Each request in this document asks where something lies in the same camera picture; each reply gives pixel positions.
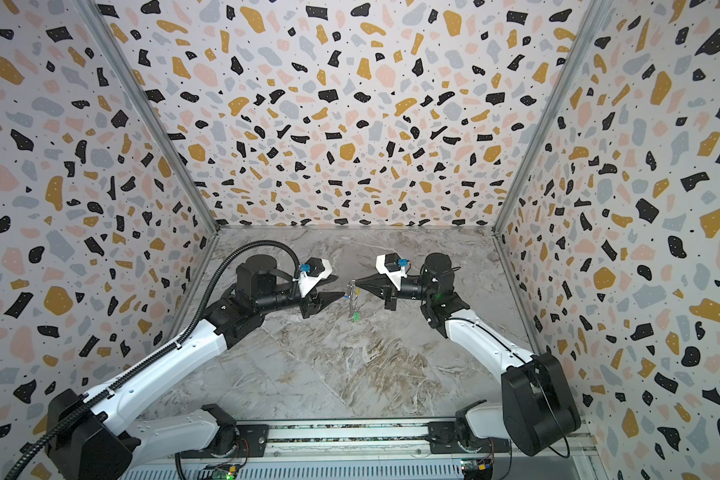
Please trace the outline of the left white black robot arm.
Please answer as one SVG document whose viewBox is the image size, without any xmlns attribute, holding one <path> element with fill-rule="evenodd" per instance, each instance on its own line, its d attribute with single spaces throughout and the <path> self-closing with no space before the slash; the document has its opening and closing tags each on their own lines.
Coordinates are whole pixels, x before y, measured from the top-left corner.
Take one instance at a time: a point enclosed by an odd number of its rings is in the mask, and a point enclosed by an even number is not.
<svg viewBox="0 0 720 480">
<path fill-rule="evenodd" d="M 298 309 L 308 318 L 342 298 L 342 292 L 319 289 L 336 278 L 322 258 L 312 257 L 287 273 L 270 255 L 249 257 L 220 298 L 200 309 L 195 326 L 102 385 L 82 395 L 66 390 L 56 396 L 47 420 L 59 431 L 45 446 L 46 455 L 65 479 L 118 479 L 172 454 L 248 453 L 236 420 L 216 404 L 162 420 L 139 417 L 188 374 L 261 327 L 267 314 Z"/>
</svg>

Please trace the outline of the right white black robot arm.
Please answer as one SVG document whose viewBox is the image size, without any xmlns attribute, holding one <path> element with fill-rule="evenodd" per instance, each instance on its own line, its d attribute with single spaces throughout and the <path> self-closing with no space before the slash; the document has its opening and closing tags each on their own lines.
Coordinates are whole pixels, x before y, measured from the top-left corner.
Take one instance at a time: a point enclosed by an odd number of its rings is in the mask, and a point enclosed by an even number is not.
<svg viewBox="0 0 720 480">
<path fill-rule="evenodd" d="M 457 267 L 445 253 L 429 254 L 416 274 L 396 253 L 376 259 L 375 273 L 357 279 L 393 311 L 401 300 L 418 303 L 427 325 L 471 354 L 499 382 L 501 403 L 475 402 L 454 416 L 450 432 L 431 443 L 478 452 L 506 440 L 534 456 L 566 442 L 582 425 L 563 367 L 551 353 L 536 354 L 490 327 L 456 291 Z"/>
</svg>

